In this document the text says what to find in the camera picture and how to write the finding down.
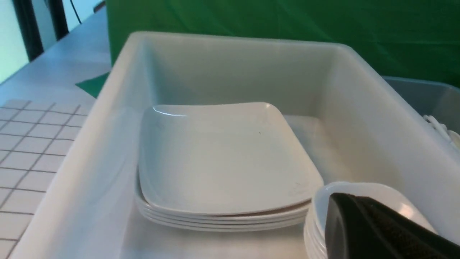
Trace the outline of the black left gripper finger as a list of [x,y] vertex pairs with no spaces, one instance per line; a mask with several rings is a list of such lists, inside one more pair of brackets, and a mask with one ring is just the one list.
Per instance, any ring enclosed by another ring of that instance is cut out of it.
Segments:
[[459,245],[366,196],[334,193],[325,225],[329,259],[458,259]]

